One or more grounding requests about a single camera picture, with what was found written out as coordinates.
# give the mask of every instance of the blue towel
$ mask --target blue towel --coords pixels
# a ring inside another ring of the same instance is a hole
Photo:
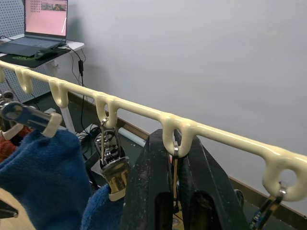
[[[37,230],[79,230],[91,193],[78,138],[66,130],[54,138],[33,131],[0,164],[0,187]]]
[[[101,187],[89,200],[85,209],[81,230],[119,230],[124,198],[109,200],[110,187]]]

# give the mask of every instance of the cream plastic rail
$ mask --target cream plastic rail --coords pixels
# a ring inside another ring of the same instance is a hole
[[[96,102],[98,117],[102,121],[106,118],[105,105],[107,104],[109,119],[105,126],[108,128],[115,126],[117,110],[120,108],[161,122],[163,127],[163,143],[167,151],[172,155],[174,154],[173,131],[178,129],[182,134],[179,157],[184,157],[188,154],[192,139],[196,135],[261,156],[266,162],[262,183],[271,195],[275,196],[279,192],[279,176],[285,169],[293,170],[297,175],[297,181],[293,186],[288,187],[284,200],[298,201],[307,195],[307,157],[304,155],[228,133],[174,114],[161,112],[3,61],[0,61],[1,83],[5,81],[3,68],[15,71],[20,86],[25,93],[32,93],[33,91],[31,78],[48,82],[52,96],[60,108],[68,106],[68,91],[92,97]]]

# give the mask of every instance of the green mouse pad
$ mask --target green mouse pad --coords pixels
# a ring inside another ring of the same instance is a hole
[[[0,60],[7,62],[7,63],[19,65],[19,66],[36,68],[36,67],[39,67],[39,66],[45,64],[46,62],[48,62],[50,60],[53,60],[53,59],[55,59],[55,58],[57,58],[57,57],[59,57],[63,54],[66,54],[70,51],[68,49],[54,49],[54,50],[58,52],[56,55],[54,55],[52,57],[48,57],[48,58],[43,59],[43,60],[35,60],[34,56],[33,57],[24,57],[24,56],[13,55],[13,54],[4,55],[4,56],[0,57]]]

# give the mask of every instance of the white pegboard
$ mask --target white pegboard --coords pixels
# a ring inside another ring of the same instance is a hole
[[[23,33],[24,4],[22,0],[0,0],[0,35],[11,37]],[[47,70],[44,66],[38,67],[34,69],[34,71],[47,74]],[[32,95],[23,92],[13,71],[5,70],[4,74],[21,102],[26,102],[33,99]],[[33,95],[35,97],[50,92],[50,87],[46,82],[33,79],[32,83],[34,89]],[[6,90],[10,90],[10,88],[5,82],[0,84],[0,90],[4,92]]]

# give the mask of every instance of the gray wall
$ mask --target gray wall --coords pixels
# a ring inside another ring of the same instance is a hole
[[[305,0],[75,0],[68,23],[70,39],[86,44],[87,87],[306,155]],[[60,66],[75,82],[71,60]],[[229,175],[266,193],[260,157],[203,143]],[[307,215],[306,199],[286,204]]]

